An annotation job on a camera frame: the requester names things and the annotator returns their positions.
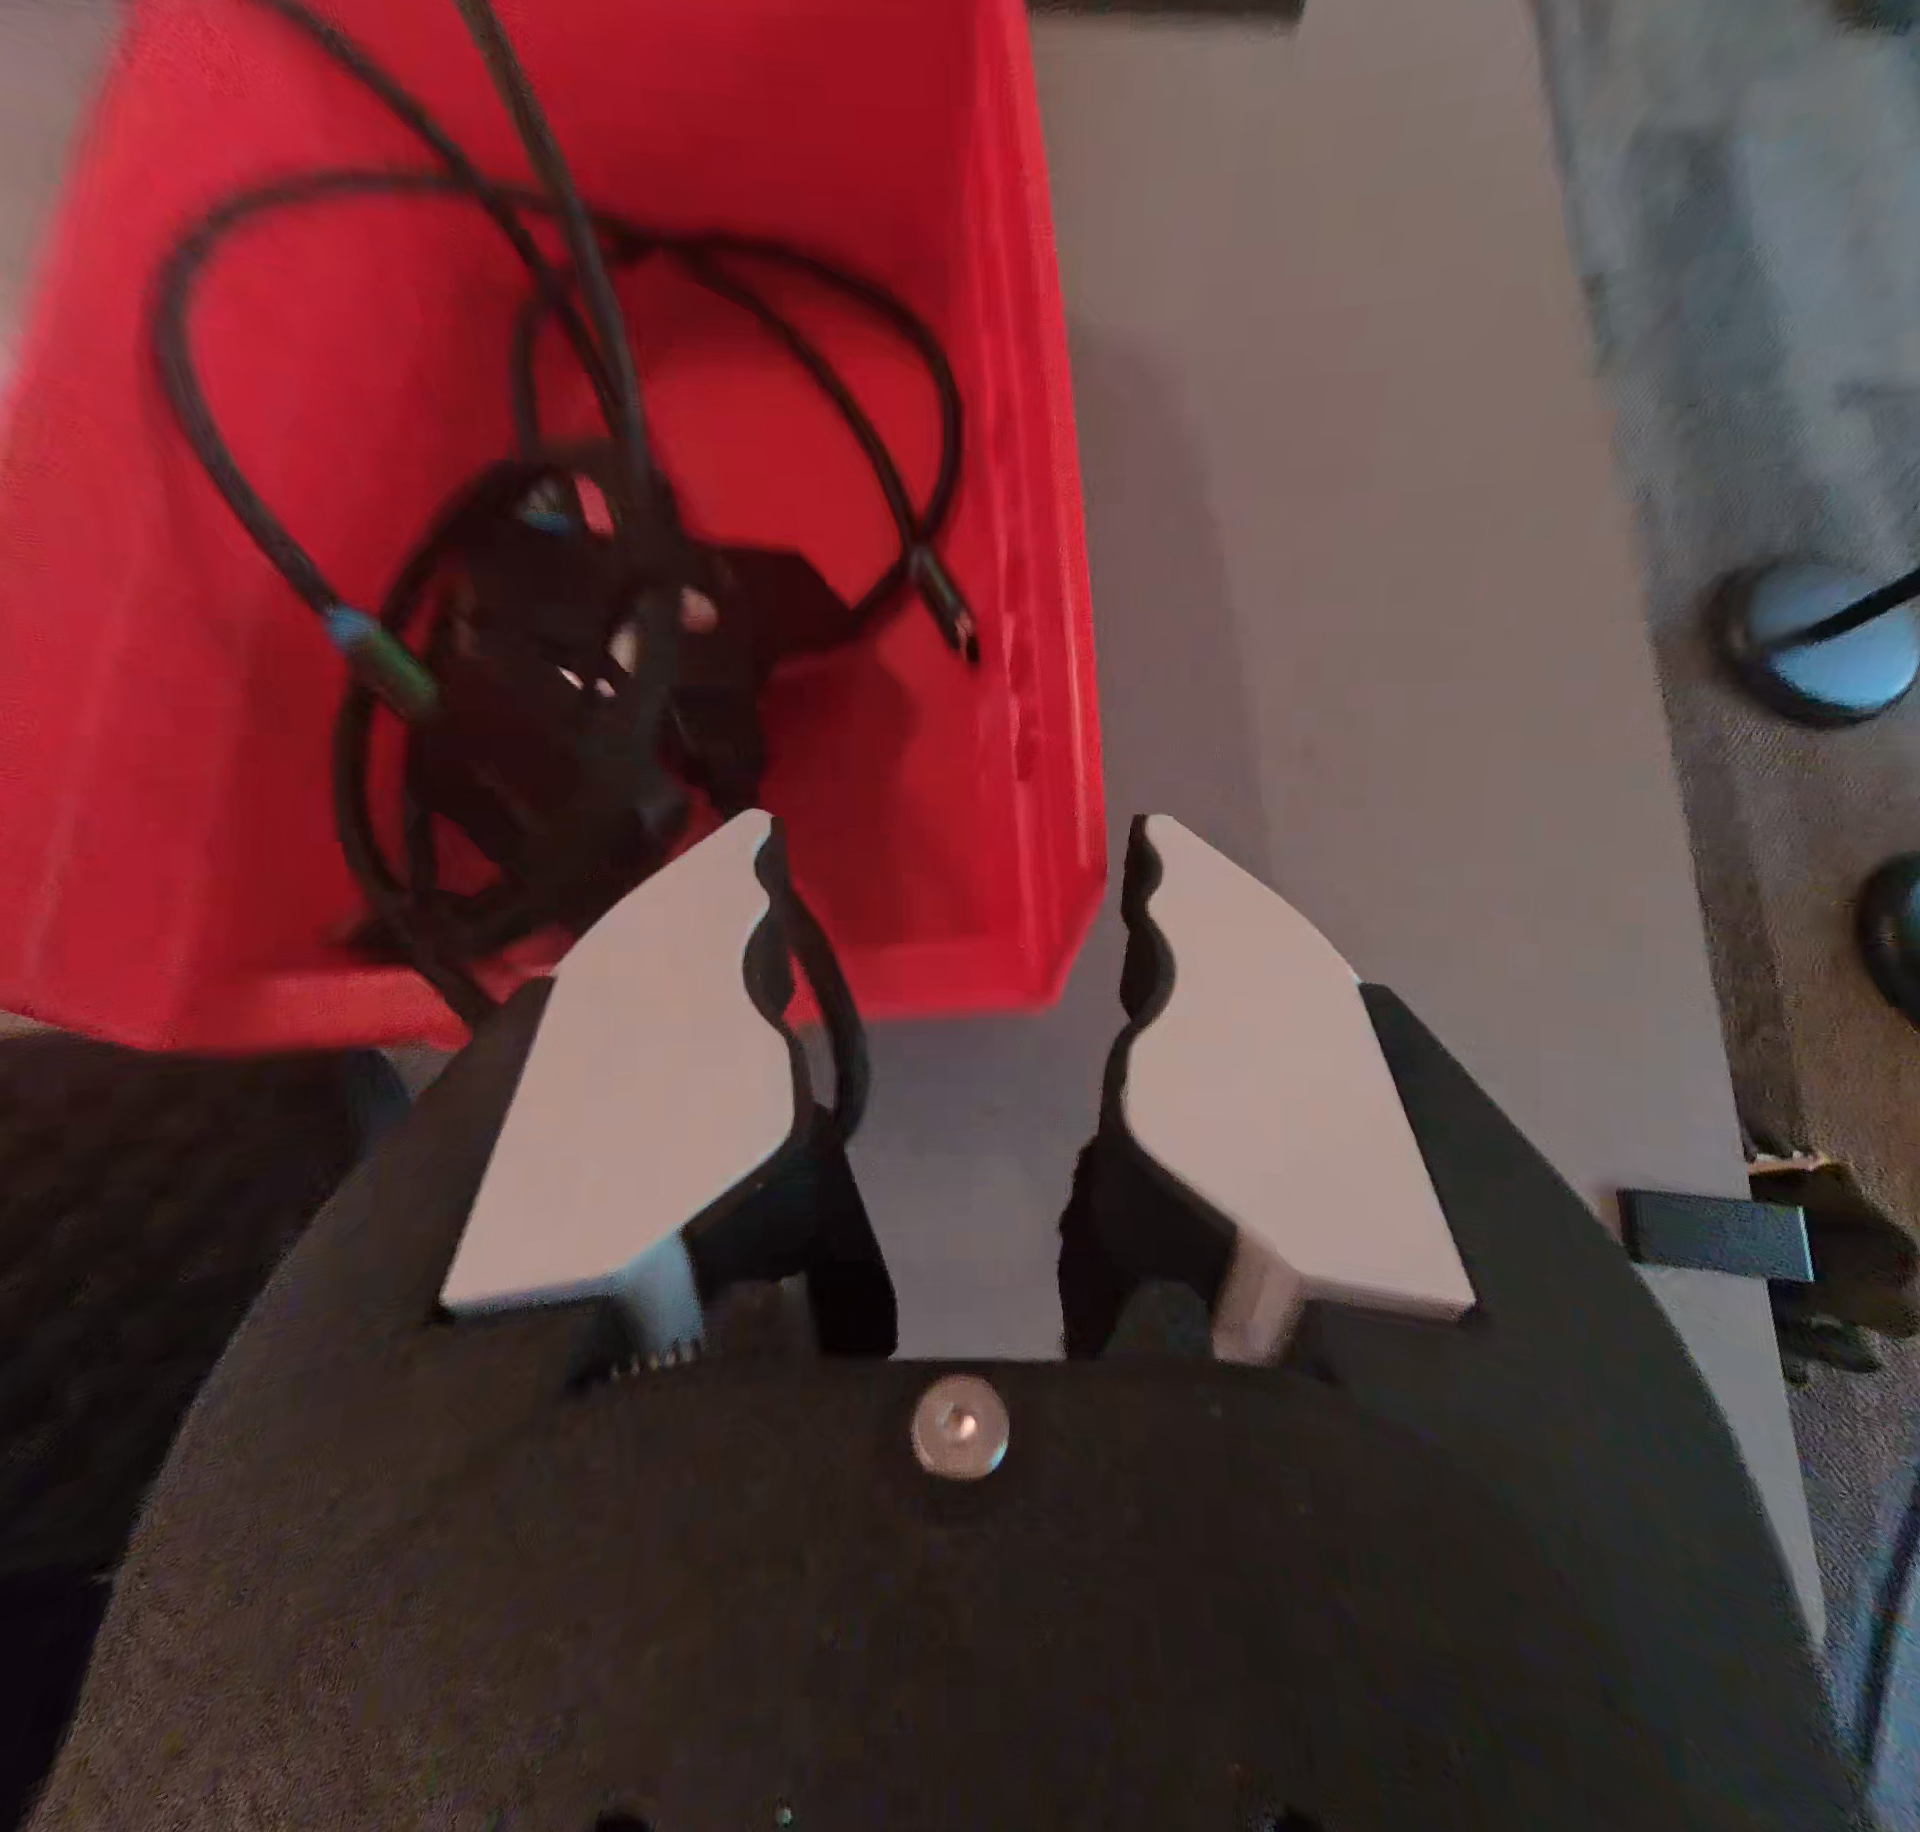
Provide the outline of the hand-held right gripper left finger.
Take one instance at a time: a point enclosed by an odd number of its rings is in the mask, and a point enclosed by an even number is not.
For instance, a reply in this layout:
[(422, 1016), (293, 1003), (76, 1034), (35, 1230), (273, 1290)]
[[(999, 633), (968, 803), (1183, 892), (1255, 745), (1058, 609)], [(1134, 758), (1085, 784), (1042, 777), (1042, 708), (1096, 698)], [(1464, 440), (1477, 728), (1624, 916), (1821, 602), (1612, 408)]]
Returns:
[(692, 1226), (800, 1133), (785, 1028), (783, 827), (744, 811), (627, 892), (560, 959), (468, 1226), (455, 1318), (606, 1302), (636, 1354), (707, 1351)]

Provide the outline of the black hdmi switch box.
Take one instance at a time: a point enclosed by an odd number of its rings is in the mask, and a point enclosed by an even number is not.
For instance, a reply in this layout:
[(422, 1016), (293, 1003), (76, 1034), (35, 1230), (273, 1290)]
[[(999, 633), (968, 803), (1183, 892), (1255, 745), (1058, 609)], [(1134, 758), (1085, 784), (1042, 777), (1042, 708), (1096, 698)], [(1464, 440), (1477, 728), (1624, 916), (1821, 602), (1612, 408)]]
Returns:
[(606, 440), (567, 440), (483, 468), (426, 532), (386, 589), (440, 693), (403, 745), (402, 837), (413, 884), (440, 872), (458, 830), (503, 881), (532, 881), (554, 837), (588, 837), (591, 876), (651, 872), (686, 827), (689, 795), (719, 811), (756, 803), (765, 777), (759, 693), (775, 667), (861, 637), (861, 617), (797, 552), (698, 536), (672, 491), (665, 525), (692, 560), (710, 629), (681, 629), (681, 669), (637, 773), (610, 815), (567, 824), (599, 715), (637, 669), (642, 629), (615, 617), (625, 558), (591, 525), (580, 488), (610, 496), (621, 476)]

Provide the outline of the red plastic bin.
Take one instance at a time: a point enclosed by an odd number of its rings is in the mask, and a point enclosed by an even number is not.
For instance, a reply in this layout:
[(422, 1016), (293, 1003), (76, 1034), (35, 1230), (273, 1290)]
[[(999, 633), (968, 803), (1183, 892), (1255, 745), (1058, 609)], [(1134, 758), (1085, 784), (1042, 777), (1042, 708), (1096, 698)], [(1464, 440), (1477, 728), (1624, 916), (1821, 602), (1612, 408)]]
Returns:
[[(871, 1022), (1058, 996), (1107, 884), (1088, 548), (1021, 0), (491, 0), (586, 204), (714, 253), (848, 385), (957, 587), (980, 662), (904, 605), (767, 683), (765, 792)], [(255, 0), (130, 0), (42, 221), (5, 380), (5, 1012), (127, 1049), (462, 1042), (356, 946), (336, 845), (344, 649), (164, 394), (164, 267), (320, 172), (443, 179)], [(482, 204), (335, 187), (209, 236), (184, 336), (265, 511), (370, 617), (513, 455), (533, 283)]]

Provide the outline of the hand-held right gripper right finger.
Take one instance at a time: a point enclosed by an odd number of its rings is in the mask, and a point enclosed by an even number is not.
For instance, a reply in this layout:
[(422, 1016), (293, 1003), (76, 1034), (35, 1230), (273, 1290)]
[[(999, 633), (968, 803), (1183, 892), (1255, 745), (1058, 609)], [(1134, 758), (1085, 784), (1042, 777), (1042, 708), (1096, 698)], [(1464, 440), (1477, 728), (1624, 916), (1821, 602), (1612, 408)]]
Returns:
[(1117, 1213), (1117, 1258), (1189, 1285), (1219, 1361), (1281, 1359), (1314, 1302), (1465, 1318), (1472, 1277), (1342, 951), (1167, 815), (1131, 824), (1123, 920), (1101, 1130), (1162, 1209)]

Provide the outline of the braided hdmi cable green plugs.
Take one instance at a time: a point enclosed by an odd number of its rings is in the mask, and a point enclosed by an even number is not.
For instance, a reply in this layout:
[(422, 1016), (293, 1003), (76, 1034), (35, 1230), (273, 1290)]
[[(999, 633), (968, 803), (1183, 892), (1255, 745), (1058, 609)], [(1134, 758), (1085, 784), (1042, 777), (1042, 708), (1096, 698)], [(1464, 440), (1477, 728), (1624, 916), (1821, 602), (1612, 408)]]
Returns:
[(532, 347), (537, 344), (541, 325), (554, 320), (574, 360), (586, 367), (607, 425), (607, 437), (599, 440), (610, 443), (621, 470), (607, 496), (615, 544), (625, 558), (615, 617), (631, 615), (642, 629), (637, 669), (621, 683), (615, 711), (599, 715), (588, 734), (586, 784), (564, 811), (567, 824), (610, 815), (610, 792), (637, 773), (645, 741), (656, 734), (658, 715), (681, 669), (681, 605), (695, 589), (692, 560), (678, 533), (665, 525), (662, 493), (667, 485), (656, 459), (637, 367), (625, 334), (625, 313), (615, 301), (606, 222), (588, 214), (559, 132), (537, 104), (495, 4), (455, 0), (537, 177), (533, 190), (513, 190), (482, 172), (423, 104), (382, 71), (360, 44), (320, 20), (320, 12), (302, 0), (255, 4), (287, 20), (349, 71), (352, 80), (370, 89), (370, 95), (436, 158), (440, 171), (313, 171), (292, 183), (257, 187), (223, 201), (176, 239), (158, 273), (150, 318), (154, 360), (159, 391), (200, 470), (227, 500), (227, 511), (249, 544), (325, 628), (327, 644), (352, 673), (335, 734), (330, 792), (336, 841), (366, 902), (370, 932), (475, 1028), (498, 1009), (482, 982), (482, 960), (511, 951), (519, 940), (578, 910), (606, 906), (607, 902), (599, 892), (607, 884), (615, 894), (625, 894), (636, 876), (580, 881), (588, 837), (554, 837), (554, 852), (541, 857), (532, 881), (498, 876), (477, 894), (455, 894), (440, 886), (440, 881), (413, 884), (406, 876), (402, 837), (403, 745), (410, 728), (436, 711), (440, 693), (422, 656), (426, 628), (422, 619), (410, 633), (399, 629), (384, 605), (379, 615), (356, 609), (236, 468), (204, 400), (186, 336), (204, 262), (216, 253), (216, 243), (236, 235), (249, 217), (360, 192), (443, 192), (458, 204), (482, 206), (511, 243), (533, 290), (513, 365), (519, 443), (525, 443), (525, 449), (541, 443)]

